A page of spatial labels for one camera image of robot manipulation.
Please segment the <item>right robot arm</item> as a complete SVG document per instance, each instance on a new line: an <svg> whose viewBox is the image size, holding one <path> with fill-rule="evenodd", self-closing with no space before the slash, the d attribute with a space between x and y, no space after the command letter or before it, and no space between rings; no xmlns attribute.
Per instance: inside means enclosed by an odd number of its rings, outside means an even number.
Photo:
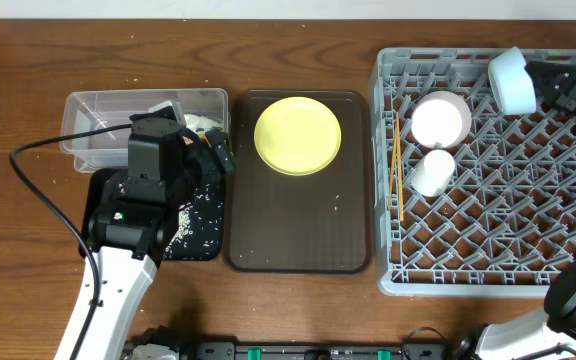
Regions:
<svg viewBox="0 0 576 360"><path fill-rule="evenodd" d="M576 65L531 61L526 71L546 103L576 116ZM550 285L544 306L513 321L486 325L457 345L449 359L576 357L576 260Z"/></svg>

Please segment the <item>blue bowl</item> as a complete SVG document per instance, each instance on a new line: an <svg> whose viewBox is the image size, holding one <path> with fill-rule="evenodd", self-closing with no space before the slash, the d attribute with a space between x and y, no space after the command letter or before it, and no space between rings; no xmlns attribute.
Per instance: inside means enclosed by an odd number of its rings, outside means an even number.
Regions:
<svg viewBox="0 0 576 360"><path fill-rule="evenodd" d="M536 111L535 89L525 70L526 65L517 47L506 50L488 65L494 100L503 115L526 115Z"/></svg>

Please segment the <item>white paper cup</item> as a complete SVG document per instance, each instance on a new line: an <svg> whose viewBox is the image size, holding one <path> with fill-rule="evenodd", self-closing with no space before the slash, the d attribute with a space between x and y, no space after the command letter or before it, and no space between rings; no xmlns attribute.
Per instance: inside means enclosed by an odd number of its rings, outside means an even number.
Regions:
<svg viewBox="0 0 576 360"><path fill-rule="evenodd" d="M448 187L455 168L455 160L449 152L432 150L415 166L410 185L425 197L437 197Z"/></svg>

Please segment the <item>yellow plate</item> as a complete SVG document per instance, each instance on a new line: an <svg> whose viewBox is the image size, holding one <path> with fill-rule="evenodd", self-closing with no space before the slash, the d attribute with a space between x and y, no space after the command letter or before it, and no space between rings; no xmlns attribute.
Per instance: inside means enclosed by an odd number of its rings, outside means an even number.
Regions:
<svg viewBox="0 0 576 360"><path fill-rule="evenodd" d="M290 176L314 174L328 166L342 143L341 125L321 101L295 96L269 105L254 128L258 155L271 169Z"/></svg>

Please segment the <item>rice food waste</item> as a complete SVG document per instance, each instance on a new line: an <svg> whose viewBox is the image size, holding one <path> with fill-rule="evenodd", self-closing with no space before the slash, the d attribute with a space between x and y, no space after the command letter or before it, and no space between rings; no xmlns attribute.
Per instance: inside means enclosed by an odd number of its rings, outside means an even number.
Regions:
<svg viewBox="0 0 576 360"><path fill-rule="evenodd" d="M222 183L197 187L190 201L179 208L179 227L166 247L170 261L210 261L222 247L225 213Z"/></svg>

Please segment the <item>white bowl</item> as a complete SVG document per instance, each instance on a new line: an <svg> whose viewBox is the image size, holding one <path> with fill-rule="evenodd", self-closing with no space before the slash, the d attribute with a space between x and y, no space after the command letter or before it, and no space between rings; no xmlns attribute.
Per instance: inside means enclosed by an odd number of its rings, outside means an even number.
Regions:
<svg viewBox="0 0 576 360"><path fill-rule="evenodd" d="M466 101L449 91L422 97L411 115L414 139L427 148L451 148L469 134L472 113Z"/></svg>

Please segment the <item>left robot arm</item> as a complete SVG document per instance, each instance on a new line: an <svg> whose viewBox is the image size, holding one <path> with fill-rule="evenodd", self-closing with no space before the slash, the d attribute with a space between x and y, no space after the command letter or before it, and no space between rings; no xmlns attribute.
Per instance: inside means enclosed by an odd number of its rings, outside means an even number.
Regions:
<svg viewBox="0 0 576 360"><path fill-rule="evenodd" d="M225 179L236 169L226 132L177 120L135 120L128 165L102 169L91 188L80 292L59 359L117 359L164 260L206 261L222 245Z"/></svg>

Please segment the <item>white tissue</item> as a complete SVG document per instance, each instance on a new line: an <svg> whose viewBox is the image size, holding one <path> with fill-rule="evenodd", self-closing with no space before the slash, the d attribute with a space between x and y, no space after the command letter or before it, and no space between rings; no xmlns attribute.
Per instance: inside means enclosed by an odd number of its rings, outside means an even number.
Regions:
<svg viewBox="0 0 576 360"><path fill-rule="evenodd" d="M197 135L205 134L206 132L213 129L219 129L221 131L225 129L223 123L218 122L209 117L193 114L185 114L184 119L186 122L186 127L189 128L194 133L196 133Z"/></svg>

